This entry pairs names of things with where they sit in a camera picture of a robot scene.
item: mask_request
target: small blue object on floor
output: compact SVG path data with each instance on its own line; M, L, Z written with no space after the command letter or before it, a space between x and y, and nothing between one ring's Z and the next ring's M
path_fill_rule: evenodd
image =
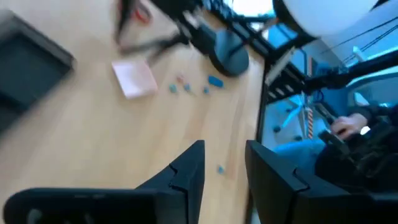
M213 75L209 75L209 84L213 86L217 86L219 88L222 88L224 86L224 82L220 80L217 77L214 77Z
M205 87L203 88L203 92L204 92L205 94L209 94L209 88L208 88L208 86L205 86Z
M169 85L169 90L172 93L176 93L177 92L177 87L174 84L170 84Z
M185 91L191 91L191 86L188 83L184 84L184 90Z
M223 168L222 166L218 165L218 170L217 170L217 172L218 172L219 174L224 174L224 168Z

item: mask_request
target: person's hand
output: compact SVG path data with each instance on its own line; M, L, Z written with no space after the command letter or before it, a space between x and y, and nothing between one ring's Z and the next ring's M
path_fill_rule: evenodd
M365 127L368 120L361 114L355 113L349 117L339 117L331 125L330 129L333 134L336 134L341 139L347 139L352 134L361 132L361 129Z

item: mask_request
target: desk lamp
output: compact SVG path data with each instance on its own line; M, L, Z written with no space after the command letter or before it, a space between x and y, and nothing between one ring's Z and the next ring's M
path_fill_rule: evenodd
M215 53L210 55L213 65L222 73L236 76L249 66L248 53L243 48L262 35L271 26L284 23L298 35L314 38L335 34L360 20L377 3L364 1L295 1L273 0L276 16L244 17L228 14L230 22L262 22L264 25L252 36L241 39L229 30L219 31Z

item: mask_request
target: black lamp base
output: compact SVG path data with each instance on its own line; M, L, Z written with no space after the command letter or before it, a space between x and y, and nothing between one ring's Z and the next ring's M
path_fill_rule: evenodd
M244 47L230 54L231 50L241 43L241 38L234 32L229 30L217 32L215 51L209 58L223 75L236 77L249 68L249 54Z

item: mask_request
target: orange stripe object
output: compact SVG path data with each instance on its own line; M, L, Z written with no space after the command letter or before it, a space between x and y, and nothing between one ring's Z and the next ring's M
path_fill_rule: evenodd
M312 76L312 57L307 58L307 75L308 77ZM312 100L311 96L307 97L307 106L310 104ZM311 108L306 109L307 112L307 121L308 121L308 132L307 132L307 137L309 139L313 139L313 111Z

